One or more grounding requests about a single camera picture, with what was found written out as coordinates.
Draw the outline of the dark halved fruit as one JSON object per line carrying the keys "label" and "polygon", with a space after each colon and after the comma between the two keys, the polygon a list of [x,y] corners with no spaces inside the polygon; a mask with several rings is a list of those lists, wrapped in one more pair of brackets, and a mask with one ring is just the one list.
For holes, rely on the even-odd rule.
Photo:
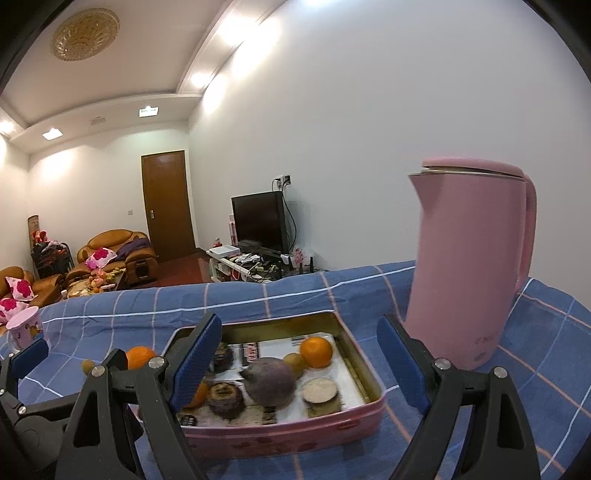
{"label": "dark halved fruit", "polygon": [[216,382],[208,391],[207,405],[214,415],[225,420],[233,420],[242,414],[245,400],[242,390],[235,383]]}

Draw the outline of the purple fig-shaped fruit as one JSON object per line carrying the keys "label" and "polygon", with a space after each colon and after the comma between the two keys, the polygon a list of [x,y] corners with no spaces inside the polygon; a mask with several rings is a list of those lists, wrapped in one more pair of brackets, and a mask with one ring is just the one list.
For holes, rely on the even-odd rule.
{"label": "purple fig-shaped fruit", "polygon": [[293,401],[297,380],[281,359],[263,357],[238,372],[250,399],[263,407],[286,407]]}

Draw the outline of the pink metal tin box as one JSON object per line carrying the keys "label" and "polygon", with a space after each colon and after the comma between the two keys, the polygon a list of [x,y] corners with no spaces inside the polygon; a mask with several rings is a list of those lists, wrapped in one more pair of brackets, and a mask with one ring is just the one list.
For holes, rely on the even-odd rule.
{"label": "pink metal tin box", "polygon": [[201,457],[283,455],[379,428],[386,389],[334,311],[229,323],[176,418]]}

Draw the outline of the round green-brown fruit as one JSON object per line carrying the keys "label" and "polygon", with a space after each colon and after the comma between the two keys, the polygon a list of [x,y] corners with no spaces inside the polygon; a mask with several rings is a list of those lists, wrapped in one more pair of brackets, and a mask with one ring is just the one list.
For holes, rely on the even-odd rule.
{"label": "round green-brown fruit", "polygon": [[301,379],[304,375],[305,370],[308,369],[308,363],[304,360],[304,357],[298,353],[290,353],[283,357],[283,362],[290,366],[291,371],[294,373],[294,378]]}

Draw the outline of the small orange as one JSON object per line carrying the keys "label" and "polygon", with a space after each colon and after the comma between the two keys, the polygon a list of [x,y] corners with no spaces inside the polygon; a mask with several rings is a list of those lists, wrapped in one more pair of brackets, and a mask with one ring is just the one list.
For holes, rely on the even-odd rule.
{"label": "small orange", "polygon": [[327,368],[333,354],[332,344],[325,338],[312,336],[301,342],[300,355],[311,368]]}

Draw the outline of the small green kiwi fruit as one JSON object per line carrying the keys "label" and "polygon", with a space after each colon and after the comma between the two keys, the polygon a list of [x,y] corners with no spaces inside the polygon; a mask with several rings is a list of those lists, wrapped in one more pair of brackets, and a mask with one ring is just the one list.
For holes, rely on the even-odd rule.
{"label": "small green kiwi fruit", "polygon": [[89,375],[95,366],[95,362],[90,359],[85,359],[81,362],[81,369],[85,375]]}

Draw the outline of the small orange mandarin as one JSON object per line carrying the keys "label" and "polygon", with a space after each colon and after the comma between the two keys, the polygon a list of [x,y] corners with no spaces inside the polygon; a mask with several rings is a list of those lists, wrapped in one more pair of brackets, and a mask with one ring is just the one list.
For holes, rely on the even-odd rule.
{"label": "small orange mandarin", "polygon": [[201,381],[195,390],[191,401],[186,405],[186,409],[200,408],[207,400],[209,386],[205,381]]}

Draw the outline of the dark mangosteen fruit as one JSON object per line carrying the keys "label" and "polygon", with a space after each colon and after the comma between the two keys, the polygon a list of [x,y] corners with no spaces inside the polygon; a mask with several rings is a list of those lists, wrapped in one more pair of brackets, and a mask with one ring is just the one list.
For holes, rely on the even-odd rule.
{"label": "dark mangosteen fruit", "polygon": [[231,345],[224,342],[218,344],[211,361],[211,370],[215,373],[228,371],[233,364],[233,350]]}

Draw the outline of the pink cartoon mug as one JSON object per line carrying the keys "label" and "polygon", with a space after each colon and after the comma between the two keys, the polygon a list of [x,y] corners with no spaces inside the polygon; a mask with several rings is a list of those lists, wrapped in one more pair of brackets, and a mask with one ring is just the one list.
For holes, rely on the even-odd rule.
{"label": "pink cartoon mug", "polygon": [[6,325],[9,345],[14,352],[29,347],[43,337],[43,326],[37,306],[27,307],[13,316]]}

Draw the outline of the brown leather sofa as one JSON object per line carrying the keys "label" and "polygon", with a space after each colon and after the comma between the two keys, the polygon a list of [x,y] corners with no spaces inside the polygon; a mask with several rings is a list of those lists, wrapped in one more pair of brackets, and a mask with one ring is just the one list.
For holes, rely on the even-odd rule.
{"label": "brown leather sofa", "polygon": [[28,307],[45,307],[61,298],[64,277],[56,274],[35,280],[31,272],[18,266],[1,270],[1,323]]}

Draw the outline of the cluttered coffee table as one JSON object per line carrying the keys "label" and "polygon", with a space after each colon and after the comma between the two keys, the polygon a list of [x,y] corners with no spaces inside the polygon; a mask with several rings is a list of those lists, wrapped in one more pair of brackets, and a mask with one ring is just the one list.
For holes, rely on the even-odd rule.
{"label": "cluttered coffee table", "polygon": [[66,291],[67,298],[79,298],[118,290],[123,285],[125,270],[91,274],[73,282]]}

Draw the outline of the blue plaid tablecloth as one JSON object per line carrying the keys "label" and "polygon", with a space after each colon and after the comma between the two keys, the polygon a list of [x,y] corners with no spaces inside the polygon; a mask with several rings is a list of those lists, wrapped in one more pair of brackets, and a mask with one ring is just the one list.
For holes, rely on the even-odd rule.
{"label": "blue plaid tablecloth", "polygon": [[[414,264],[401,262],[294,276],[269,284],[213,283],[112,292],[42,310],[50,352],[19,385],[35,404],[77,392],[81,363],[115,348],[161,351],[207,311],[224,322],[332,311],[361,345],[386,388],[379,432],[311,453],[204,464],[212,479],[386,479],[418,427],[377,341],[378,320],[407,310]],[[529,279],[510,308],[490,361],[505,367],[535,438],[541,476],[561,477],[590,434],[590,313],[571,295]]]}

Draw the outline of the black side shelf rack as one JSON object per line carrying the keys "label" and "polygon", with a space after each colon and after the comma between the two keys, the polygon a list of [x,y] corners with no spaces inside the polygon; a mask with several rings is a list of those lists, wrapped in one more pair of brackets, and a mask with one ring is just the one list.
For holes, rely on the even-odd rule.
{"label": "black side shelf rack", "polygon": [[56,274],[66,275],[74,266],[71,251],[65,243],[55,241],[35,243],[31,257],[40,279]]}

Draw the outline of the white tv stand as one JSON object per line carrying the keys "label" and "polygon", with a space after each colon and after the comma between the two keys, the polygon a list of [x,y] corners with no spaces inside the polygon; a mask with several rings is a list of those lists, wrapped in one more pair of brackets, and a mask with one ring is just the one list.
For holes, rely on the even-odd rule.
{"label": "white tv stand", "polygon": [[238,247],[217,246],[207,249],[208,268],[214,283],[242,281],[267,283],[297,274],[290,260],[266,259],[263,256],[242,253]]}

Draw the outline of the brown wooden door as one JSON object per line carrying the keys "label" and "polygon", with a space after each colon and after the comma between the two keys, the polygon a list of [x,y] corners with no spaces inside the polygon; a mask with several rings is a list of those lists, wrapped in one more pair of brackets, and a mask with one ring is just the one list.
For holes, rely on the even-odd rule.
{"label": "brown wooden door", "polygon": [[184,151],[142,156],[141,173],[148,236],[158,261],[192,255],[195,239]]}

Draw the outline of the printed paper in tin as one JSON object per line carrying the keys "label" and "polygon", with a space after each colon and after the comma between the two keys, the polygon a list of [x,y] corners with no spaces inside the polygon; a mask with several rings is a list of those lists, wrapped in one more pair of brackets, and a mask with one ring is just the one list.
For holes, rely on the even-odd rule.
{"label": "printed paper in tin", "polygon": [[344,354],[339,353],[334,336],[324,332],[315,334],[315,336],[325,338],[332,344],[332,350],[334,350],[332,362],[327,368],[322,369],[315,369],[308,366],[301,379],[296,379],[297,387],[295,387],[294,399],[286,407],[263,407],[253,402],[249,395],[247,395],[245,386],[242,383],[242,377],[240,377],[238,372],[259,358],[270,357],[283,360],[283,357],[287,354],[300,354],[301,342],[307,339],[308,335],[259,342],[226,343],[231,345],[233,350],[232,367],[228,371],[218,374],[215,374],[211,370],[211,367],[209,367],[209,371],[205,374],[202,381],[208,384],[209,389],[216,382],[235,383],[242,390],[245,409],[237,418],[225,420],[211,412],[206,400],[204,405],[197,409],[186,409],[184,407],[177,415],[180,423],[184,426],[191,427],[224,428],[274,426],[311,420],[312,418],[308,417],[304,400],[301,398],[301,387],[308,380],[321,377],[334,380],[339,387],[342,410],[338,413],[353,410],[367,404],[369,397],[363,391],[363,387],[359,383],[359,378],[356,377],[355,372],[352,370],[349,360],[346,359]]}

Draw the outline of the black flat television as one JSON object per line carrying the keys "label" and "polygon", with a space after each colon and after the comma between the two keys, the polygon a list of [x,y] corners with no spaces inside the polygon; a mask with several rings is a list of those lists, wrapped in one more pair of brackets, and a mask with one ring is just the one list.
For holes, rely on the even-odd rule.
{"label": "black flat television", "polygon": [[231,198],[239,243],[287,253],[287,223],[283,193],[267,191]]}

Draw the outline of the pink electric kettle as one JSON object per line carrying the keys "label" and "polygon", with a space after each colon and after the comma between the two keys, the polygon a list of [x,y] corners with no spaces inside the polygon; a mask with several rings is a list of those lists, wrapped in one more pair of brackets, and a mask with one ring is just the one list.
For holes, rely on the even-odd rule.
{"label": "pink electric kettle", "polygon": [[434,357],[473,370],[500,341],[534,251],[537,193],[519,167],[424,161],[410,180],[422,216],[404,326]]}

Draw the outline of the gold ceiling lamp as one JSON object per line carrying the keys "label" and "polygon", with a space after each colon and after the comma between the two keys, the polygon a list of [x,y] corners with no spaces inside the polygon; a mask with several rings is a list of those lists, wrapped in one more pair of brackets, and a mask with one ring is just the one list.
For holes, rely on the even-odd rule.
{"label": "gold ceiling lamp", "polygon": [[55,30],[50,51],[61,61],[74,62],[94,57],[118,36],[120,20],[107,8],[89,8],[64,20]]}

